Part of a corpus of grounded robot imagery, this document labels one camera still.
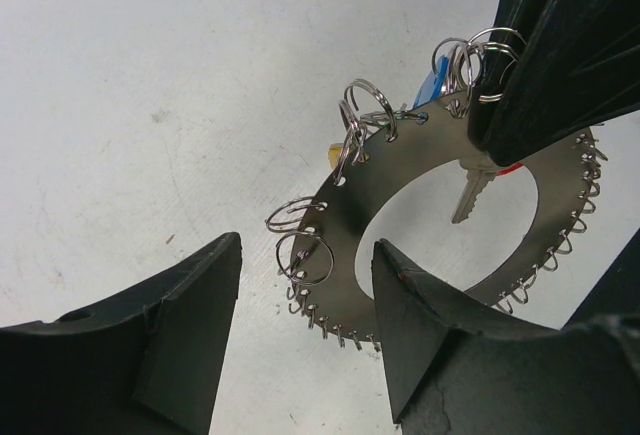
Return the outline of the metal disc keyring holder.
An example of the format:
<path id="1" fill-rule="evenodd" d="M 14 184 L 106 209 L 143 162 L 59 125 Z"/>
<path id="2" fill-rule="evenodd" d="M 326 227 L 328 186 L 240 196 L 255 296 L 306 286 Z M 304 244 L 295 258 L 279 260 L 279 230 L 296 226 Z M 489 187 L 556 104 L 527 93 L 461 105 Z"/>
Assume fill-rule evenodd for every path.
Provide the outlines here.
<path id="1" fill-rule="evenodd" d="M 445 40 L 448 52 L 432 55 L 432 70 L 440 56 L 449 58 L 441 96 L 417 108 L 393 109 L 375 85 L 355 80 L 339 103 L 342 143 L 360 145 L 369 161 L 339 166 L 316 194 L 291 200 L 266 219 L 279 244 L 291 248 L 276 258 L 289 282 L 288 309 L 310 328 L 340 343 L 378 344 L 373 289 L 359 274 L 364 237 L 387 227 L 413 247 L 430 250 L 437 242 L 427 224 L 453 224 L 466 185 L 458 160 L 486 154 L 468 136 L 469 98 L 487 51 L 496 46 L 488 39 L 492 28 Z M 505 314 L 526 304 L 538 273 L 555 271 L 559 257 L 572 251 L 571 235 L 586 231 L 603 160 L 589 129 L 526 157 L 521 168 L 536 193 L 531 224 L 509 243 L 505 260 L 467 293 Z"/>

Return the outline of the yellow tagged key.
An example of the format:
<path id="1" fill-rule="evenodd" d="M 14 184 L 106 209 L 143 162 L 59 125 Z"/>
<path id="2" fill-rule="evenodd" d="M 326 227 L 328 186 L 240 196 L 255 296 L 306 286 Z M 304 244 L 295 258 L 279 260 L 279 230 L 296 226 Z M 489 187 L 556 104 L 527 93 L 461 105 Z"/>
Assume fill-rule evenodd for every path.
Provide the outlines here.
<path id="1" fill-rule="evenodd" d="M 328 161 L 332 170 L 347 164 L 364 164 L 369 159 L 370 155 L 355 142 L 335 143 L 328 148 Z"/>

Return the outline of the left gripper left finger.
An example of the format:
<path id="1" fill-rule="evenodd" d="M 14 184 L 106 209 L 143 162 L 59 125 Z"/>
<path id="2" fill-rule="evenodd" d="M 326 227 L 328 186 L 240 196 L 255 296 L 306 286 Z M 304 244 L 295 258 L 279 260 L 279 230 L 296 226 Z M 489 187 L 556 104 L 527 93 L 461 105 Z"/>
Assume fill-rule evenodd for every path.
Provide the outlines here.
<path id="1" fill-rule="evenodd" d="M 2 432 L 207 433 L 241 266 L 226 233 L 55 321 L 3 328 Z"/>

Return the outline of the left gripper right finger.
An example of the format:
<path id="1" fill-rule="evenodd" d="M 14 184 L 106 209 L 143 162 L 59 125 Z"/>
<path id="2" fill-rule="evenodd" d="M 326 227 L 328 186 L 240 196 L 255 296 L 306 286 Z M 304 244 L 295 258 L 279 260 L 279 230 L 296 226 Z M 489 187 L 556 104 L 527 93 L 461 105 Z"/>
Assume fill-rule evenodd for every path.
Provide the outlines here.
<path id="1" fill-rule="evenodd" d="M 635 434 L 639 313 L 551 329 L 494 310 L 374 246 L 393 421 L 406 434 Z"/>

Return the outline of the blue tagged key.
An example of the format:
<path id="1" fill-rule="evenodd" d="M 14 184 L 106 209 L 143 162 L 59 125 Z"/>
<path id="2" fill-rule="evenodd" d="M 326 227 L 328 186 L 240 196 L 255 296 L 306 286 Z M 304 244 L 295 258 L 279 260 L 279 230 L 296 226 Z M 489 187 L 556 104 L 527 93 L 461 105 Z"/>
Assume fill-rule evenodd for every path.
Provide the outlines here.
<path id="1" fill-rule="evenodd" d="M 447 74 L 449 58 L 440 56 L 436 61 L 436 69 L 432 70 L 423 81 L 413 104 L 417 108 L 441 96 L 445 76 Z"/>

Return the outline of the red tagged key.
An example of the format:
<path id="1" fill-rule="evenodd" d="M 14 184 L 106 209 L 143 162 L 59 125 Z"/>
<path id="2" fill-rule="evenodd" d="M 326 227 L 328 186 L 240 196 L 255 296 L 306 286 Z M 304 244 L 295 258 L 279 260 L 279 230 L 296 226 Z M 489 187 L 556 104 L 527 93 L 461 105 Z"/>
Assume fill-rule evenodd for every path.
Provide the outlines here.
<path id="1" fill-rule="evenodd" d="M 497 176 L 506 175 L 523 166 L 521 162 L 499 166 L 487 154 L 461 158 L 458 162 L 466 171 L 466 185 L 452 214 L 453 224 L 462 223 L 469 218 L 478 196 Z"/>

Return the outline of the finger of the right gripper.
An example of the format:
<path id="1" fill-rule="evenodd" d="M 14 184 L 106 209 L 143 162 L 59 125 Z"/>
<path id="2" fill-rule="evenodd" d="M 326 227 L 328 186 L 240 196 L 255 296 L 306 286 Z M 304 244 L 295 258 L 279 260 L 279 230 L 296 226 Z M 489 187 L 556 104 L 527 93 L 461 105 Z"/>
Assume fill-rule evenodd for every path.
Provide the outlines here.
<path id="1" fill-rule="evenodd" d="M 542 151 L 574 132 L 575 69 L 563 0 L 499 0 L 470 97 L 468 136 L 483 151 Z"/>
<path id="2" fill-rule="evenodd" d="M 639 0 L 500 0 L 526 40 L 487 122 L 501 165 L 639 108 Z"/>

